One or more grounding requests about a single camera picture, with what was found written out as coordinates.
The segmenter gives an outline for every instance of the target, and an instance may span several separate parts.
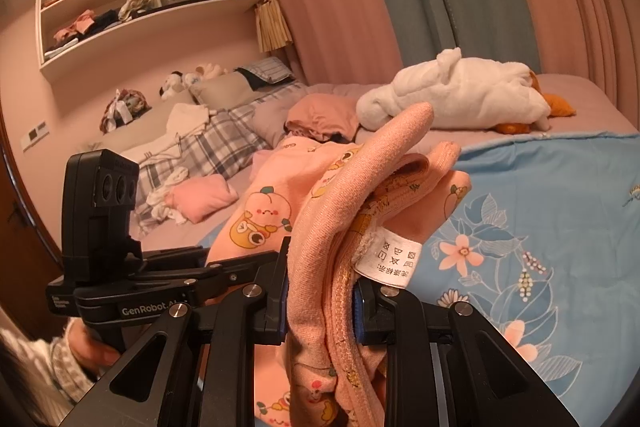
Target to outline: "blue blanket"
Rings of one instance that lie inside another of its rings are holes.
[[[468,299],[582,427],[600,427],[640,366],[640,137],[524,137],[456,168],[473,189],[408,289]]]

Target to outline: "beige pillow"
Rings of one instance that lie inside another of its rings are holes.
[[[168,100],[157,103],[133,122],[102,135],[95,142],[90,142],[85,150],[109,149],[121,153],[161,137],[166,133],[166,122],[177,103],[196,105],[191,93],[185,89]]]
[[[251,89],[246,78],[237,71],[198,82],[189,90],[198,103],[208,105],[210,109],[233,109],[262,95]]]

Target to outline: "wall switch panel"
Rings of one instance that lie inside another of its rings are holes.
[[[29,147],[36,145],[36,143],[47,136],[47,134],[49,134],[49,127],[47,127],[47,123],[45,121],[42,121],[22,137],[20,140],[22,151],[24,152]]]

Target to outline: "plaid blanket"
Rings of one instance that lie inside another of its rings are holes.
[[[146,198],[151,192],[162,187],[174,169],[187,168],[191,178],[217,173],[228,180],[241,169],[251,165],[255,152],[270,147],[251,127],[255,107],[260,103],[282,98],[302,87],[303,84],[292,82],[278,86],[246,105],[212,111],[209,123],[202,134],[180,141],[180,159],[162,160],[142,167],[138,178],[135,209],[142,233],[150,232],[159,224],[151,216],[151,206],[146,204]]]

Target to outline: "silver screw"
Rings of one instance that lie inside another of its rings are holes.
[[[174,319],[184,317],[187,314],[189,307],[184,302],[178,302],[169,308],[169,315]]]
[[[391,286],[382,286],[380,293],[385,297],[398,297],[400,290],[398,288],[392,288]]]
[[[463,317],[468,317],[474,312],[474,307],[468,302],[459,301],[453,305],[453,309],[456,311],[458,315],[462,315]]]
[[[245,297],[257,297],[262,293],[262,288],[257,284],[248,284],[242,288],[242,293]]]

